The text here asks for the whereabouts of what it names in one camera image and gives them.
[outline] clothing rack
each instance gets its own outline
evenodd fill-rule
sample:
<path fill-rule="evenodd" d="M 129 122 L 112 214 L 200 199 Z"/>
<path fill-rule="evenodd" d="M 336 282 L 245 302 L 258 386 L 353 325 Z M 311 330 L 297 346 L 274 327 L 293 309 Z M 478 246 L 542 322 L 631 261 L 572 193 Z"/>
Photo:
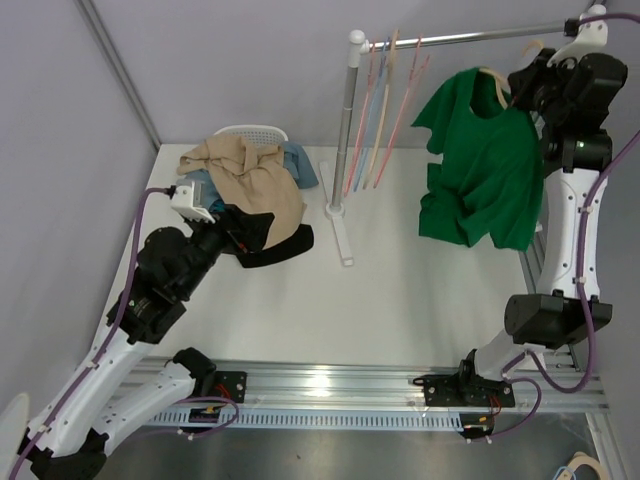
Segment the clothing rack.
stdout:
<path fill-rule="evenodd" d="M 530 27 L 508 28 L 503 30 L 491 30 L 488 32 L 458 33 L 453 35 L 441 35 L 437 37 L 409 38 L 398 40 L 396 49 L 404 50 L 420 46 L 451 45 L 455 43 L 480 42 L 484 40 L 497 40 L 501 38 L 517 38 L 532 35 L 544 35 L 548 33 L 564 32 L 564 23 L 549 23 L 544 25 L 534 25 Z M 349 34 L 349 58 L 347 65 L 347 78 L 344 87 L 344 101 L 342 113 L 340 115 L 340 134 L 338 137 L 338 151 L 336 154 L 335 170 L 333 179 L 331 168 L 328 162 L 320 162 L 320 176 L 325 189 L 327 206 L 326 214 L 333 223 L 333 228 L 340 250 L 340 257 L 344 266 L 351 266 L 354 263 L 351 253 L 349 238 L 344 226 L 345 207 L 343 200 L 343 187 L 345 167 L 347 163 L 347 144 L 349 142 L 349 132 L 351 130 L 351 116 L 353 113 L 353 100 L 356 93 L 356 80 L 358 79 L 358 67 L 360 57 L 372 51 L 380 51 L 385 42 L 370 43 L 363 31 L 353 30 Z"/>

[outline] white rack foot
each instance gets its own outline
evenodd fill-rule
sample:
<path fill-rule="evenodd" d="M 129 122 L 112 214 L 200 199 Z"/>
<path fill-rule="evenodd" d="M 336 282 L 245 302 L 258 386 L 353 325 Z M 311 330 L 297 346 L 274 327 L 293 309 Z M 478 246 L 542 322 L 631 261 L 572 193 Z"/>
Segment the white rack foot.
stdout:
<path fill-rule="evenodd" d="M 351 253 L 351 244 L 349 243 L 349 237 L 347 235 L 347 229 L 344 226 L 344 205 L 340 205 L 340 210 L 333 211 L 331 208 L 331 195 L 333 193 L 333 172 L 329 166 L 329 162 L 320 162 L 320 178 L 322 179 L 322 185 L 324 187 L 324 196 L 327 200 L 325 207 L 325 213 L 327 218 L 331 220 L 333 224 L 333 231 L 336 235 L 338 242 L 338 250 L 340 251 L 340 259 L 342 265 L 345 267 L 353 266 L 353 254 Z"/>

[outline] green t-shirt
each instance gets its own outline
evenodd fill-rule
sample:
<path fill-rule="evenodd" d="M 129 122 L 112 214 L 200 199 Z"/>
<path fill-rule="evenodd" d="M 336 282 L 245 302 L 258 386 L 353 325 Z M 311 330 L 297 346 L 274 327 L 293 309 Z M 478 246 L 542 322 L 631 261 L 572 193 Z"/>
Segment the green t-shirt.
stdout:
<path fill-rule="evenodd" d="M 497 248 L 526 250 L 542 201 L 538 136 L 528 113 L 503 109 L 493 77 L 465 70 L 429 100 L 414 127 L 432 131 L 419 234 L 469 247 L 489 233 Z"/>

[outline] white table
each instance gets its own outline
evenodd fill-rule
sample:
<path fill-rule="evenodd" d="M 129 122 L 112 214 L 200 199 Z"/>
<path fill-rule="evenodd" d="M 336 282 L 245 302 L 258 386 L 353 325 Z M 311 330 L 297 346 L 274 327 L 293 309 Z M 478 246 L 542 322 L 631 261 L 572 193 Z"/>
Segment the white table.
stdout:
<path fill-rule="evenodd" d="M 163 145 L 148 186 L 174 183 L 178 158 L 191 148 Z M 317 166 L 333 164 L 336 149 L 307 152 Z M 340 264 L 322 186 L 303 191 L 313 249 L 252 270 L 221 257 L 153 354 L 193 346 L 218 360 L 457 366 L 502 328 L 507 299 L 526 286 L 518 253 L 495 249 L 488 237 L 468 249 L 418 236 L 428 161 L 437 159 L 398 149 L 378 189 L 346 199 L 353 267 Z M 142 238 L 168 225 L 189 233 L 168 199 L 152 196 Z M 105 313 L 124 285 L 126 248 Z"/>

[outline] laundry basket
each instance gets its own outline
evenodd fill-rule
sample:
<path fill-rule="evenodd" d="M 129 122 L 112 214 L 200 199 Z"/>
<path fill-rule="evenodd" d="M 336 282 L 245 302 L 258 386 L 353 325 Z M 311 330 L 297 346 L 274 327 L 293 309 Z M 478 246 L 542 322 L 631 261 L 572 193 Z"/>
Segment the laundry basket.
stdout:
<path fill-rule="evenodd" d="M 269 125 L 231 125 L 218 130 L 218 133 L 230 133 L 232 135 L 241 135 L 251 141 L 256 147 L 265 145 L 280 145 L 282 142 L 289 140 L 287 134 L 277 127 Z"/>

